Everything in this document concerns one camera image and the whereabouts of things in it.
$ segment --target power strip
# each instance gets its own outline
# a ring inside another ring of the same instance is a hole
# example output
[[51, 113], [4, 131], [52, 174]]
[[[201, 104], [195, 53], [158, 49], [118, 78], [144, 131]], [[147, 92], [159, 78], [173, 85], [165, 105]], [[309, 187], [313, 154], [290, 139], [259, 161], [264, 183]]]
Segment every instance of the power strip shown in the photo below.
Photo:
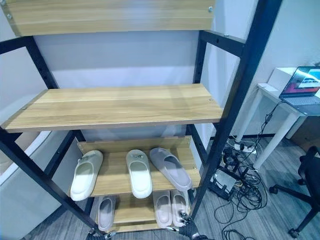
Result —
[[[234, 149], [235, 150], [238, 150], [238, 151], [241, 151], [240, 150], [240, 144], [234, 144]], [[247, 153], [247, 154], [249, 154], [249, 153], [251, 153], [251, 154], [257, 154], [257, 151], [256, 150], [254, 150], [253, 151], [253, 149], [254, 149], [254, 147], [247, 147], [247, 146], [244, 146], [244, 149], [242, 150], [242, 152], [244, 152], [244, 153]]]

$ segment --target laptop screen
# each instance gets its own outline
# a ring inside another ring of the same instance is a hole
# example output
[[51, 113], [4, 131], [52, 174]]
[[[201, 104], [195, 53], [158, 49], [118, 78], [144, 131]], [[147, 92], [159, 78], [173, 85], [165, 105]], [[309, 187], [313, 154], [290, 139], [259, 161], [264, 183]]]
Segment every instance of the laptop screen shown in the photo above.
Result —
[[320, 67], [299, 66], [281, 95], [314, 95], [320, 89]]

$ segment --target wooden shelf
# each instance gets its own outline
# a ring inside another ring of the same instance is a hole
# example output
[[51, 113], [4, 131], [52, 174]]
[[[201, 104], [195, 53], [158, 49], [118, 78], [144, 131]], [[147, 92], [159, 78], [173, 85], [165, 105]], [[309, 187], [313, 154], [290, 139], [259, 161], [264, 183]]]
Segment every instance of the wooden shelf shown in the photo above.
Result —
[[153, 197], [137, 199], [131, 193], [117, 196], [112, 230], [117, 232], [158, 229]]
[[[103, 162], [98, 173], [92, 197], [131, 193], [130, 176], [127, 169], [126, 155], [132, 149], [140, 149], [149, 156], [155, 147], [170, 150], [189, 174], [193, 187], [200, 183], [200, 174], [189, 148], [190, 136], [149, 138], [125, 141], [79, 142], [82, 153], [99, 150], [103, 153]], [[150, 163], [153, 191], [170, 190], [175, 187]]]
[[21, 133], [217, 123], [221, 115], [202, 84], [49, 89], [1, 127]]
[[16, 36], [118, 31], [209, 30], [215, 0], [6, 0]]

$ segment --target slide sandal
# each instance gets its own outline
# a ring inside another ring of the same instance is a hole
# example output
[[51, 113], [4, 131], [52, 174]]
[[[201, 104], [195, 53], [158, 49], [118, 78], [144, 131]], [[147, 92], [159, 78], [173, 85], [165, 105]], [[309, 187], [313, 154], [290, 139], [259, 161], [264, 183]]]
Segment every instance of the slide sandal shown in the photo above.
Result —
[[168, 150], [161, 147], [152, 149], [150, 160], [179, 191], [187, 191], [192, 187], [190, 176], [180, 164], [178, 158]]
[[154, 191], [152, 195], [156, 223], [165, 229], [172, 223], [170, 191]]
[[171, 206], [172, 206], [172, 221], [176, 227], [182, 227], [182, 218], [180, 213], [189, 214], [189, 198], [187, 191], [171, 190]]
[[147, 155], [141, 150], [131, 150], [126, 155], [131, 190], [137, 199], [144, 199], [152, 192], [152, 179]]
[[112, 227], [115, 219], [116, 196], [103, 196], [99, 198], [98, 228], [107, 232]]
[[81, 201], [90, 196], [94, 190], [103, 158], [100, 151], [92, 150], [78, 160], [70, 189], [72, 200]]

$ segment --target wall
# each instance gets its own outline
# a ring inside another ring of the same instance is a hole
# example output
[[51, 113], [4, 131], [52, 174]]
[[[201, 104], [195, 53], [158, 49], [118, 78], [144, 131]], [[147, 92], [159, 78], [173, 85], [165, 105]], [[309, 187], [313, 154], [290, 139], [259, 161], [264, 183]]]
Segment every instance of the wall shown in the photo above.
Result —
[[[0, 41], [15, 38], [0, 10]], [[0, 123], [46, 89], [25, 47], [0, 55]]]
[[[215, 8], [215, 24], [213, 29], [238, 38], [246, 39], [249, 33], [254, 9], [257, 1], [218, 0]], [[245, 104], [242, 106], [232, 134], [236, 135], [247, 109], [256, 93], [257, 83], [266, 83], [276, 67], [297, 67], [308, 65], [320, 56], [319, 29], [320, 4], [318, 0], [284, 0], [271, 32], [269, 41], [262, 55], [260, 64], [252, 80]], [[221, 106], [224, 106], [230, 90], [237, 58], [222, 52], [216, 47], [208, 48], [205, 56], [205, 68], [201, 81], [208, 87]], [[261, 104], [250, 122], [245, 134], [257, 134], [265, 115], [274, 107], [268, 99]], [[287, 114], [277, 109], [265, 133], [275, 133]], [[208, 139], [202, 126], [202, 137]]]
[[[197, 31], [100, 32], [35, 38], [61, 88], [190, 84]], [[184, 126], [84, 130], [87, 140], [179, 136]]]

